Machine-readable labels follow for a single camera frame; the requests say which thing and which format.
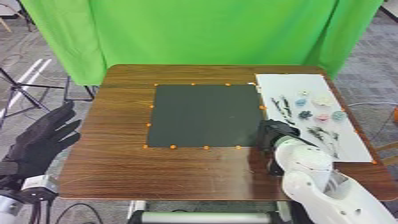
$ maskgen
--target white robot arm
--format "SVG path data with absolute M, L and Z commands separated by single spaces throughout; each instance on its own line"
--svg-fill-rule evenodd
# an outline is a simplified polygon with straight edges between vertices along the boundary
M 286 136 L 275 142 L 284 170 L 282 190 L 316 224 L 396 224 L 394 217 L 357 181 L 332 167 L 318 147 Z

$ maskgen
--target wooden table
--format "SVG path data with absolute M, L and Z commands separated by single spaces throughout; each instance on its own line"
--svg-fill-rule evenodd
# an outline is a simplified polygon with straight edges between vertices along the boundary
M 83 122 L 60 175 L 60 197 L 126 200 L 286 200 L 256 148 L 144 148 L 156 84 L 247 84 L 254 74 L 325 74 L 307 66 L 117 65 Z M 329 86 L 378 164 L 336 164 L 380 200 L 396 186 L 334 84 Z

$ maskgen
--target white paper sheet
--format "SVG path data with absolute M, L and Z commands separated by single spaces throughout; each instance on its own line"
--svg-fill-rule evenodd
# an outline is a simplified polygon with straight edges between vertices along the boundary
M 337 152 L 337 162 L 371 162 L 371 155 L 368 148 L 364 146 L 359 134 L 355 133 L 355 129 L 352 126 L 352 122 L 348 118 L 336 122 L 332 118 L 327 122 L 318 122 L 314 116 L 318 114 L 329 114 L 332 117 L 332 112 L 341 111 L 341 105 L 337 103 L 332 91 L 327 86 L 327 82 L 321 75 L 313 74 L 291 74 L 291 75 L 277 75 L 277 74 L 259 74 L 256 75 L 259 92 L 263 97 L 263 103 L 266 106 L 266 116 L 268 119 L 279 120 L 286 122 L 281 112 L 277 110 L 275 104 L 272 102 L 272 98 L 281 100 L 281 96 L 286 97 L 289 102 L 289 108 L 293 112 L 293 122 L 295 127 L 300 129 L 300 137 L 314 143 L 314 145 L 330 153 L 330 150 Z M 302 91 L 309 92 L 307 97 L 300 96 Z M 329 96 L 332 99 L 332 105 L 318 106 L 313 103 L 313 99 L 318 96 Z M 295 105 L 295 101 L 305 98 L 307 103 L 302 107 Z M 298 113 L 302 111 L 313 112 L 313 117 L 307 120 L 298 119 Z M 307 127 L 321 127 L 329 132 L 336 132 L 339 134 L 337 141 L 332 144 L 321 143 L 321 141 L 313 137 L 307 132 Z

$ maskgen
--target tripod stand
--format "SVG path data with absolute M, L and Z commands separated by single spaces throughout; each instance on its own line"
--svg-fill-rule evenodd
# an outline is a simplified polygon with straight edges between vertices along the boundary
M 7 99 L 3 111 L 0 112 L 0 130 L 2 130 L 3 121 L 5 121 L 5 119 L 9 117 L 12 117 L 14 115 L 25 113 L 32 109 L 42 109 L 44 112 L 50 112 L 50 109 L 42 105 L 41 102 L 42 102 L 42 99 L 46 97 L 46 94 L 48 94 L 50 89 L 64 89 L 64 87 L 46 86 L 46 85 L 32 85 L 32 84 L 23 84 L 23 83 L 16 82 L 2 68 L 0 68 L 0 75 L 2 75 L 3 81 L 10 84 L 10 88 L 9 88 L 9 99 Z M 30 95 L 30 93 L 26 92 L 26 90 L 25 90 L 23 87 L 35 87 L 35 88 L 44 88 L 46 89 L 39 99 L 34 98 L 34 96 Z M 9 107 L 14 104 L 12 101 L 16 100 L 14 96 L 18 94 L 21 95 L 21 97 L 26 98 L 32 106 L 26 109 L 23 109 L 18 112 L 14 112 L 14 113 L 9 114 Z

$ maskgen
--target green backdrop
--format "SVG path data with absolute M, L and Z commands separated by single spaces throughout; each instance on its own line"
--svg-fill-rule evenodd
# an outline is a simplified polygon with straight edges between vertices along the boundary
M 318 65 L 334 78 L 380 4 L 382 0 L 23 0 L 80 85 L 101 83 L 114 64 Z

